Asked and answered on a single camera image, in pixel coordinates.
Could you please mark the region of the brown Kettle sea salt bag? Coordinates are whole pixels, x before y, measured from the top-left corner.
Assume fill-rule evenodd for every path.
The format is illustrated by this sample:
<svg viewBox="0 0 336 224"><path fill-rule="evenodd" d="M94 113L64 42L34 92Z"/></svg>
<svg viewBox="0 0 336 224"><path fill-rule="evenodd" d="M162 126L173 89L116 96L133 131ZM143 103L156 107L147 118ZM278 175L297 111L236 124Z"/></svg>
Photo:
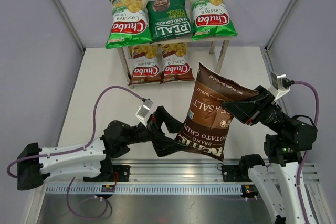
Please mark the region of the brown Kettle sea salt bag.
<svg viewBox="0 0 336 224"><path fill-rule="evenodd" d="M175 140L190 153L224 160L224 146L233 116L221 104L259 95L199 64L194 90L183 126Z"/></svg>

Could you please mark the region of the brown Chuba barbeque bag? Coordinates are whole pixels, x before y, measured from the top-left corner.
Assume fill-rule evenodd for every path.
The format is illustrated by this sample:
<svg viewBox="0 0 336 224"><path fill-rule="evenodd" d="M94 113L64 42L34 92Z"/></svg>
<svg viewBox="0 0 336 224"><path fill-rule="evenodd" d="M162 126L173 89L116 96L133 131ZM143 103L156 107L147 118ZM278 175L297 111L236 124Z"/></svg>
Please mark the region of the brown Chuba barbeque bag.
<svg viewBox="0 0 336 224"><path fill-rule="evenodd" d="M161 81L158 61L158 45L137 45L131 47L132 72L129 85Z"/></svg>
<svg viewBox="0 0 336 224"><path fill-rule="evenodd" d="M162 57L161 84L173 81L194 81L187 58L187 43L160 44Z"/></svg>

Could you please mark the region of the green Chuba cassava chips bag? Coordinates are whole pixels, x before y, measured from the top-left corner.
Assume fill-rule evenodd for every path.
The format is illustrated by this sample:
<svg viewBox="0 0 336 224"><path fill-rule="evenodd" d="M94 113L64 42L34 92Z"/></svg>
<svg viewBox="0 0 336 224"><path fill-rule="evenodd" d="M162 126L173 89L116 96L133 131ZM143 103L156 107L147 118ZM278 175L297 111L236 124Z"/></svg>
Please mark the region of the green Chuba cassava chips bag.
<svg viewBox="0 0 336 224"><path fill-rule="evenodd" d="M110 0L112 25L106 48L152 43L147 10L148 0Z"/></svg>

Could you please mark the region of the green REAL chips bag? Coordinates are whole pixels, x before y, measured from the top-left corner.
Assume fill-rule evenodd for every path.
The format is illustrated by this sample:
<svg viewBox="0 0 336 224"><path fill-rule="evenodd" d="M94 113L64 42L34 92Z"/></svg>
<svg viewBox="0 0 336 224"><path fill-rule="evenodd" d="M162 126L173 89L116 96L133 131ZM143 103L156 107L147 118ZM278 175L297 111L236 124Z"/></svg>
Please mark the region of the green REAL chips bag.
<svg viewBox="0 0 336 224"><path fill-rule="evenodd" d="M194 32L185 9L186 0L149 1L149 28L154 42L177 39Z"/></svg>

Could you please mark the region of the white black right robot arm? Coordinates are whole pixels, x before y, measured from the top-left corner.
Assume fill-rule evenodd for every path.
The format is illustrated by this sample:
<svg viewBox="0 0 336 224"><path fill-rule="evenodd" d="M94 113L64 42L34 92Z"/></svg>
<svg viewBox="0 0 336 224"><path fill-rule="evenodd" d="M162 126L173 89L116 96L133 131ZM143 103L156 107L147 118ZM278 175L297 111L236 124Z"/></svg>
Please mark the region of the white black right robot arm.
<svg viewBox="0 0 336 224"><path fill-rule="evenodd" d="M307 151L317 139L315 120L305 123L301 115L288 116L276 103L290 91L296 81L281 88L258 86L259 95L246 101L223 102L234 118L252 126L258 123L275 132L265 136L264 151L276 173L278 186L272 182L267 166L260 155L242 156L239 176L251 180L265 203L272 223L316 223L309 204L303 179Z"/></svg>

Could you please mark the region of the two-tier beige wooden shelf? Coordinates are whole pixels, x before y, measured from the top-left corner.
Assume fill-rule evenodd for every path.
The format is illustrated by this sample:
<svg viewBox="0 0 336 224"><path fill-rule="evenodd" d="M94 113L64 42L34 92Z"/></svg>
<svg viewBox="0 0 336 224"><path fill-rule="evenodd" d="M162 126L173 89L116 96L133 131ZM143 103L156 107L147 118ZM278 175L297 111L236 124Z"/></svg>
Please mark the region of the two-tier beige wooden shelf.
<svg viewBox="0 0 336 224"><path fill-rule="evenodd" d="M193 77L197 76L198 64L201 62L216 73L219 73L224 62L226 51L228 48L229 37L209 37L192 41L191 36L179 39L166 40L157 42L158 45L186 43L187 58L192 69ZM120 47L112 51L118 56L121 62L121 69L124 73L124 82L129 83L131 79L131 67L133 65L131 47Z"/></svg>

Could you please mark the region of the aluminium mounting rail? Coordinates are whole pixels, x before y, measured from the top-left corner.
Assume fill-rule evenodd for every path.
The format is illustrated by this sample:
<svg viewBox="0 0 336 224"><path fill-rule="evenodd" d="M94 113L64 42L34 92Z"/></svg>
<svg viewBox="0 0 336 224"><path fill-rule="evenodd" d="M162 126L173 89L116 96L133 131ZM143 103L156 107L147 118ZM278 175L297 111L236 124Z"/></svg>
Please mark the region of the aluminium mounting rail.
<svg viewBox="0 0 336 224"><path fill-rule="evenodd" d="M130 176L128 184L250 184L251 182L223 182L222 173L218 169L219 161L214 159L130 159L122 157L112 160L112 165L129 165ZM238 160L228 159L224 165L238 165ZM50 173L45 182L49 184L65 184L75 178L83 182L84 177L94 175L98 163L80 161L67 168L58 168Z"/></svg>

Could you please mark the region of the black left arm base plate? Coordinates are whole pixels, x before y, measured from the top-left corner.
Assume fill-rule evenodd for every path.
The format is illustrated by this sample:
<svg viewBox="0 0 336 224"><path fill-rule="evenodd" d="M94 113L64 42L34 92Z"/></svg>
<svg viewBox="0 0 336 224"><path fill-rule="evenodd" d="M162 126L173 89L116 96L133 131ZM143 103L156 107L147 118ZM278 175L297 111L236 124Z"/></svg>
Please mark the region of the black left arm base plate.
<svg viewBox="0 0 336 224"><path fill-rule="evenodd" d="M128 182L130 176L129 165L112 165L109 168L102 168L101 173L93 178L84 177L84 182Z"/></svg>

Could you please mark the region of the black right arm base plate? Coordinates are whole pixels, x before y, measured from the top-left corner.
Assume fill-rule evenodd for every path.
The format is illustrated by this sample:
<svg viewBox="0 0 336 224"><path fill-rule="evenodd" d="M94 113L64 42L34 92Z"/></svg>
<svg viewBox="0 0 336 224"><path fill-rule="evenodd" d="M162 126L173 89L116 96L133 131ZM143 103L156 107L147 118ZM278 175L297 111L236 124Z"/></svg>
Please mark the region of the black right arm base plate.
<svg viewBox="0 0 336 224"><path fill-rule="evenodd" d="M251 180L240 171L238 165L219 164L218 169L222 173L223 182L251 182Z"/></svg>

